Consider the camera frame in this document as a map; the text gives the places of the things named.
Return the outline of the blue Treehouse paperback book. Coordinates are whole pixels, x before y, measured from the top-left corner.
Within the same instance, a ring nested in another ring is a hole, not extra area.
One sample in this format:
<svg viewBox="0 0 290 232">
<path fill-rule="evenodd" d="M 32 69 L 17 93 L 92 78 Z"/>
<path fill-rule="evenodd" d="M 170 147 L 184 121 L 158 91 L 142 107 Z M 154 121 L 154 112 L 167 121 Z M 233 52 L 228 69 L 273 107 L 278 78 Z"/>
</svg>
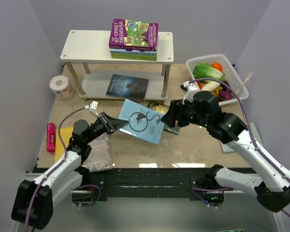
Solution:
<svg viewBox="0 0 290 232">
<path fill-rule="evenodd" d="M 144 56 L 157 56 L 156 51 L 139 51 L 139 50 L 127 50 L 127 49 L 110 49 L 111 54 L 119 55 L 144 55 Z"/>
</svg>

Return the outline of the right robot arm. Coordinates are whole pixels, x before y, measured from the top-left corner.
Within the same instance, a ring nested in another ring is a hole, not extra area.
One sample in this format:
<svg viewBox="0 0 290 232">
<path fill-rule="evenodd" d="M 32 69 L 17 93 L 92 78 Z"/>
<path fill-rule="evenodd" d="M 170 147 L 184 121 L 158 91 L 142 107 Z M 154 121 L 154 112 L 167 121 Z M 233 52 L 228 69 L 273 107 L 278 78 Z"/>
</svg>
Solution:
<svg viewBox="0 0 290 232">
<path fill-rule="evenodd" d="M 267 210 L 278 213 L 290 204 L 290 170 L 286 169 L 254 138 L 251 127 L 233 113 L 225 113 L 208 91 L 173 100 L 162 122 L 170 127 L 195 124 L 239 154 L 257 173 L 242 174 L 216 165 L 206 177 L 209 189 L 220 186 L 248 193 Z"/>
</svg>

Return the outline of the light blue cat book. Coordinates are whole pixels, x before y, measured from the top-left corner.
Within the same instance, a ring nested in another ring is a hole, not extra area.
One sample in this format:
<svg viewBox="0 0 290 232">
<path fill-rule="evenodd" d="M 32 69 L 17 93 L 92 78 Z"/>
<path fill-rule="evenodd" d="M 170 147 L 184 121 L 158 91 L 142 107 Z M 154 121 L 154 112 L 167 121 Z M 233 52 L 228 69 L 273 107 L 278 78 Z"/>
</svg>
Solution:
<svg viewBox="0 0 290 232">
<path fill-rule="evenodd" d="M 163 114 L 126 99 L 118 118 L 128 123 L 120 131 L 159 145 L 164 129 L 162 117 Z"/>
</svg>

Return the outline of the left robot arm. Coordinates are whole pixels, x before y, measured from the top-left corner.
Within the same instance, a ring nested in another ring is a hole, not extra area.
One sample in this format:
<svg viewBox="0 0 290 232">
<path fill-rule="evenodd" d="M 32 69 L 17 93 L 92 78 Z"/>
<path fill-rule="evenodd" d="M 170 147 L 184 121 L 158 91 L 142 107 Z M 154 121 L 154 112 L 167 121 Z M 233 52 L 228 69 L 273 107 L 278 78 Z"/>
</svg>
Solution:
<svg viewBox="0 0 290 232">
<path fill-rule="evenodd" d="M 105 133 L 113 134 L 127 124 L 127 120 L 113 118 L 105 112 L 92 124 L 83 119 L 76 121 L 61 158 L 39 177 L 20 183 L 12 220 L 23 223 L 26 228 L 44 229 L 60 201 L 76 188 L 89 187 L 89 171 L 82 164 L 91 152 L 90 142 Z"/>
</svg>

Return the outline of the dark glossy hardcover book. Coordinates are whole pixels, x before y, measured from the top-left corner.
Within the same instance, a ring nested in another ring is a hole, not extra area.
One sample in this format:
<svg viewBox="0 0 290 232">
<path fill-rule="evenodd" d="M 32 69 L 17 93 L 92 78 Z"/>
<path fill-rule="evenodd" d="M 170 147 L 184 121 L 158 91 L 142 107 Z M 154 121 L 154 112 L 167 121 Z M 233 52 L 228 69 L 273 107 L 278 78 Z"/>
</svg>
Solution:
<svg viewBox="0 0 290 232">
<path fill-rule="evenodd" d="M 148 79 L 113 74 L 106 95 L 144 101 L 148 83 Z"/>
</svg>

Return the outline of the purple Treehouse paperback book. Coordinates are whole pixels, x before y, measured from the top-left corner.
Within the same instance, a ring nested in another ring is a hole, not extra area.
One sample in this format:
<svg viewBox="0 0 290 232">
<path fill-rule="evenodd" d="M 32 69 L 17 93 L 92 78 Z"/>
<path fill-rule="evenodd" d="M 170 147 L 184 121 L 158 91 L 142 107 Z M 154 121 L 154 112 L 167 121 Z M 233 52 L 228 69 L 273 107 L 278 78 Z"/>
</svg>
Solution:
<svg viewBox="0 0 290 232">
<path fill-rule="evenodd" d="M 156 51 L 158 33 L 158 23 L 114 18 L 109 38 L 109 48 Z"/>
</svg>

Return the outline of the green cartoon paperback book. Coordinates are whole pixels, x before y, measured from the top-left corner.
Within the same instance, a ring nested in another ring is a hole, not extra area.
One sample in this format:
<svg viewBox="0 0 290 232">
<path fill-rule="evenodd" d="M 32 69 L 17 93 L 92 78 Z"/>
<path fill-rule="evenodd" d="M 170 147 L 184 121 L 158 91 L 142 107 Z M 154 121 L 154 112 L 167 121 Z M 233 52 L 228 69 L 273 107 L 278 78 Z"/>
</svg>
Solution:
<svg viewBox="0 0 290 232">
<path fill-rule="evenodd" d="M 131 59 L 131 60 L 147 60 L 156 61 L 156 56 L 145 56 L 145 55 L 125 55 L 125 54 L 111 54 L 112 58 L 115 59 Z"/>
</svg>

